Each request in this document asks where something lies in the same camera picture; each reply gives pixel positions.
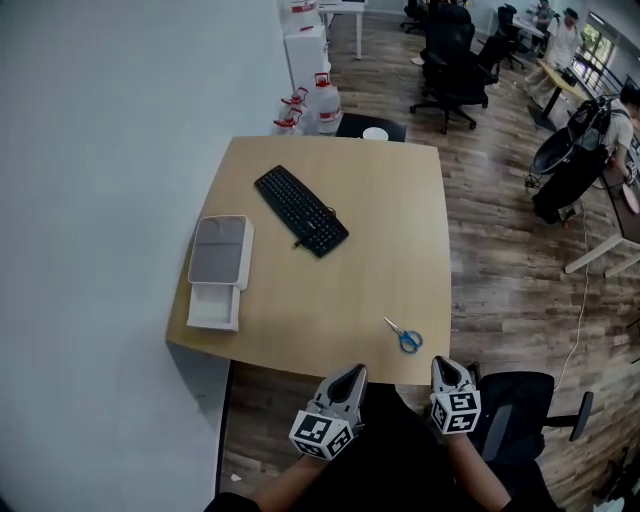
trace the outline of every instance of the white cup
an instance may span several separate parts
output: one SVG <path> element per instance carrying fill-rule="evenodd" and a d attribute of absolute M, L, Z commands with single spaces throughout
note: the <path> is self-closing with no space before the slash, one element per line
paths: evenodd
<path fill-rule="evenodd" d="M 370 140 L 389 140 L 389 134 L 382 128 L 372 126 L 362 132 L 362 138 Z"/>

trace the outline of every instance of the black keyboard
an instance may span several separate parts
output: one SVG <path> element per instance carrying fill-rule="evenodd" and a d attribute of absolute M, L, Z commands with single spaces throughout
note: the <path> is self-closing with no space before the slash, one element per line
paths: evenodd
<path fill-rule="evenodd" d="M 281 165 L 258 178 L 255 186 L 260 195 L 298 237 L 294 248 L 302 245 L 318 258 L 349 236 L 336 218 L 311 190 Z"/>

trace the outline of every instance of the black office chair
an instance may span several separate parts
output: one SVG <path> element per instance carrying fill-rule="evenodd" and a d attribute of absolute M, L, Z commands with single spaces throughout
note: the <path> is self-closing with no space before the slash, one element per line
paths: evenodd
<path fill-rule="evenodd" d="M 582 398 L 576 415 L 547 418 L 553 397 L 553 377 L 537 372 L 506 372 L 480 379 L 477 365 L 469 370 L 482 403 L 482 413 L 469 439 L 511 496 L 536 488 L 546 491 L 535 459 L 544 450 L 542 428 L 573 427 L 569 441 L 587 424 L 593 393 Z"/>
<path fill-rule="evenodd" d="M 424 20 L 427 17 L 428 13 L 421 7 L 418 0 L 409 0 L 407 2 L 407 5 L 405 5 L 404 7 L 404 13 L 407 15 L 407 17 L 415 20 L 400 23 L 400 28 L 404 28 L 405 26 L 409 27 L 407 30 L 405 30 L 407 34 L 409 34 L 412 30 L 424 28 Z"/>
<path fill-rule="evenodd" d="M 509 65 L 513 69 L 513 62 L 520 64 L 525 69 L 524 63 L 515 56 L 516 52 L 526 52 L 528 49 L 520 43 L 520 29 L 513 24 L 513 16 L 517 13 L 517 9 L 512 5 L 505 4 L 498 8 L 498 30 L 496 36 L 505 37 L 509 41 Z"/>
<path fill-rule="evenodd" d="M 475 27 L 471 23 L 469 13 L 457 5 L 443 5 L 443 16 L 429 21 L 427 27 L 427 48 L 421 53 L 425 63 L 422 66 L 426 79 L 423 91 L 425 96 L 433 96 L 436 101 L 425 101 L 409 108 L 415 113 L 418 108 L 439 108 L 444 113 L 444 124 L 441 132 L 447 133 L 449 117 L 455 112 L 469 121 L 469 128 L 475 129 L 477 122 L 464 113 L 463 105 L 482 105 L 487 108 L 489 98 L 484 92 L 485 85 L 496 83 L 498 77 L 491 74 L 480 64 L 480 56 L 471 52 L 471 42 Z"/>

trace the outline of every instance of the blue scissors handle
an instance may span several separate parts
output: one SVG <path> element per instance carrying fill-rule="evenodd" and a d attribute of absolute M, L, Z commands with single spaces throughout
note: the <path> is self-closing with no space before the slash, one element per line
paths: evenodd
<path fill-rule="evenodd" d="M 416 331 L 404 331 L 398 335 L 400 348 L 407 354 L 415 354 L 422 346 L 422 336 Z"/>

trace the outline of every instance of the wooden floor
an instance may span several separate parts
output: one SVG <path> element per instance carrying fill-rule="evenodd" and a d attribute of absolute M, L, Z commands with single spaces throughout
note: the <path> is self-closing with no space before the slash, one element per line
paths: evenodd
<path fill-rule="evenodd" d="M 489 108 L 465 109 L 478 128 L 453 120 L 444 136 L 439 112 L 409 114 L 422 83 L 420 68 L 409 59 L 423 48 L 423 36 L 405 35 L 394 18 L 367 16 L 365 57 L 355 61 L 354 32 L 351 18 L 336 17 L 331 76 L 344 110 L 406 123 L 407 142 L 439 148 L 451 244 L 451 357 L 479 361 L 484 374 L 534 370 L 557 378 L 576 340 L 585 286 L 584 269 L 567 275 L 563 267 L 584 253 L 584 231 L 581 219 L 563 230 L 532 215 L 523 179 L 549 132 L 537 129 L 528 114 L 524 72 L 503 66 L 500 83 L 487 90 Z M 591 189 L 584 205 L 591 248 L 614 233 L 616 221 L 605 192 Z M 624 333 L 640 306 L 640 265 L 603 277 L 629 254 L 621 248 L 589 266 L 580 346 L 552 405 L 552 413 L 573 413 L 584 391 L 595 393 L 584 436 L 569 443 L 566 429 L 548 429 L 539 460 L 553 497 L 568 510 L 589 508 L 607 460 L 624 446 L 635 447 L 640 434 L 640 364 L 629 364 L 640 349 Z M 311 377 L 236 364 L 221 490 L 248 494 L 296 459 L 287 434 L 317 384 Z M 420 409 L 429 388 L 401 392 Z M 232 482 L 232 474 L 241 480 Z"/>

